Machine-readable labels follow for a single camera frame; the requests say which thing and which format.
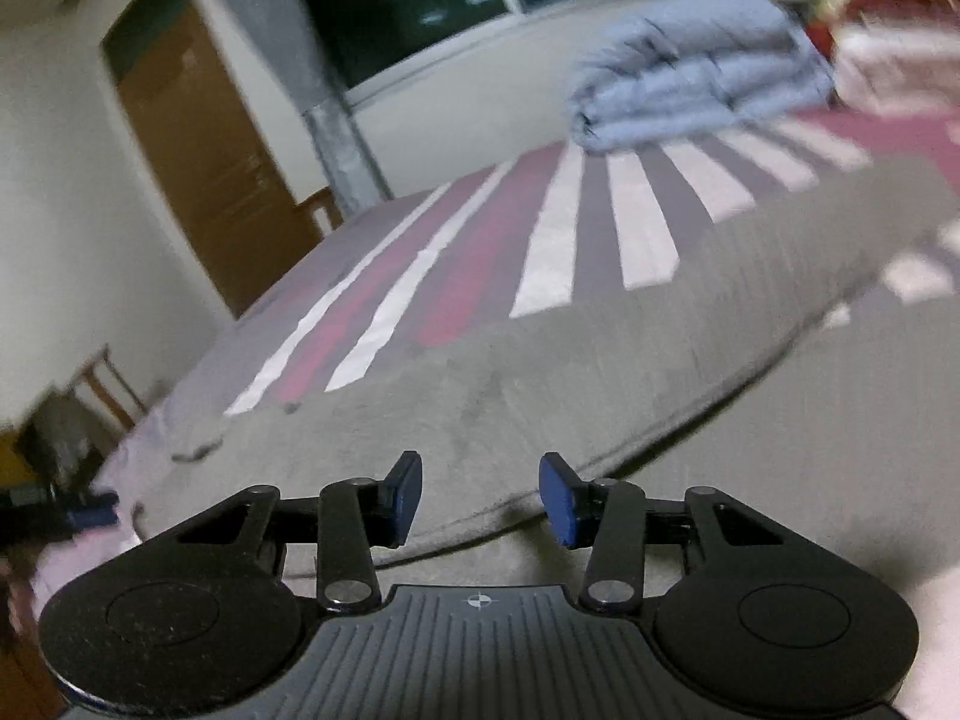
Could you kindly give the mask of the grey sweatpants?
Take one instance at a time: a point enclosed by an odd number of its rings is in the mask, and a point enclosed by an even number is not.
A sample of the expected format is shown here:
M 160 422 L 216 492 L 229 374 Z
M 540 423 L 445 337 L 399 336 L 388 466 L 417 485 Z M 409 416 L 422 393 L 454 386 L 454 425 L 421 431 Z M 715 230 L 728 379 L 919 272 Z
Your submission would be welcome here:
M 137 497 L 155 536 L 256 483 L 290 496 L 377 476 L 405 450 L 425 492 L 399 583 L 568 582 L 535 466 L 652 494 L 713 486 L 923 600 L 958 578 L 958 304 L 867 309 L 884 266 L 942 241 L 958 193 L 921 156 L 762 203 L 672 281 L 498 323 L 333 392 L 200 411 Z

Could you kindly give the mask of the wooden stool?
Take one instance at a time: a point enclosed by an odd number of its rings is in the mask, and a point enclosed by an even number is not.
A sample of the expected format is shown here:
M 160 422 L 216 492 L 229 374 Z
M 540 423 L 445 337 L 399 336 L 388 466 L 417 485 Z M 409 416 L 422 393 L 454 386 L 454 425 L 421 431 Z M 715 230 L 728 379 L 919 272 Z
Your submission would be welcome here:
M 148 410 L 135 388 L 122 376 L 116 366 L 109 344 L 94 351 L 93 355 L 76 369 L 67 385 L 72 394 L 82 388 L 88 390 L 114 421 L 127 434 L 137 426 Z

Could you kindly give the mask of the brown wooden door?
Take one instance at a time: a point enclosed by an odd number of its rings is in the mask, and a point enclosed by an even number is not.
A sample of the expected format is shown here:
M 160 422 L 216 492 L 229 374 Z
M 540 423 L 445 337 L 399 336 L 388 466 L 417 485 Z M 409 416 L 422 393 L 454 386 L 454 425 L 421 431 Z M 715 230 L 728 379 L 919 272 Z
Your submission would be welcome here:
M 140 151 L 190 249 L 240 316 L 320 243 L 192 0 L 133 0 L 103 43 Z

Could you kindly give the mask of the wooden chair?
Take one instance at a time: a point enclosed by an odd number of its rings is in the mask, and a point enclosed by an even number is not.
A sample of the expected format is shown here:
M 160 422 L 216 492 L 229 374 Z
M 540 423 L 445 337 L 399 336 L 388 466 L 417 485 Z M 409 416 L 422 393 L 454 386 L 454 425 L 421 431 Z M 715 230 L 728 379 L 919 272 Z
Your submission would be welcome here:
M 298 210 L 317 227 L 321 239 L 328 238 L 343 224 L 343 215 L 330 187 L 318 188 L 298 203 Z

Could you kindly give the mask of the striped pink grey bedsheet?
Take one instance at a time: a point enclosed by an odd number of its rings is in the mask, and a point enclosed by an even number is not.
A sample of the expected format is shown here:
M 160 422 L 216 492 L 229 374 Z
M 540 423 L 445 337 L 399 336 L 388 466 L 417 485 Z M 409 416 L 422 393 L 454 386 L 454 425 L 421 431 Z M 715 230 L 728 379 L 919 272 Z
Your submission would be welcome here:
M 885 154 L 958 171 L 955 110 L 816 110 L 636 151 L 565 142 L 340 226 L 257 299 L 140 422 L 101 481 L 122 538 L 172 472 L 167 439 L 206 419 L 331 390 L 475 328 L 663 283 L 722 220 Z

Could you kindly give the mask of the folded light blue quilt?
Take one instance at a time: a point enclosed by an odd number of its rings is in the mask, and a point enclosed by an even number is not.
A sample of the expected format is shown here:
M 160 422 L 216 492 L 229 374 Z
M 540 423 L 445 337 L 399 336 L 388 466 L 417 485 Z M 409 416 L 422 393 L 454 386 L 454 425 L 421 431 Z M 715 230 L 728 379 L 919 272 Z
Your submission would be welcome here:
M 833 94 L 833 72 L 771 0 L 652 0 L 576 60 L 569 138 L 613 153 L 765 121 Z

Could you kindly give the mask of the folded white pink blanket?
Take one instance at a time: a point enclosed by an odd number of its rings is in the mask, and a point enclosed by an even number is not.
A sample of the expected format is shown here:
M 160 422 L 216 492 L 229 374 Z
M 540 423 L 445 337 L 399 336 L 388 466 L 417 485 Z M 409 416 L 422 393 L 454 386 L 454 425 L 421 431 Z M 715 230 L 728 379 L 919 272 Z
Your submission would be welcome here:
M 873 13 L 833 28 L 832 37 L 843 106 L 887 117 L 958 106 L 957 13 Z

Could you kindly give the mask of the grey curtain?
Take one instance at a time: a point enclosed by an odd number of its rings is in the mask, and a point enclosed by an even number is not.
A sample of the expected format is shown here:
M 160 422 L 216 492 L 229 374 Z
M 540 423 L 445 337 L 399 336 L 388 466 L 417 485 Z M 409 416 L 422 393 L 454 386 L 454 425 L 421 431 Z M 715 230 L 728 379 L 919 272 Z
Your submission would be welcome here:
M 304 0 L 200 0 L 231 80 L 298 190 L 319 171 L 343 216 L 391 198 Z

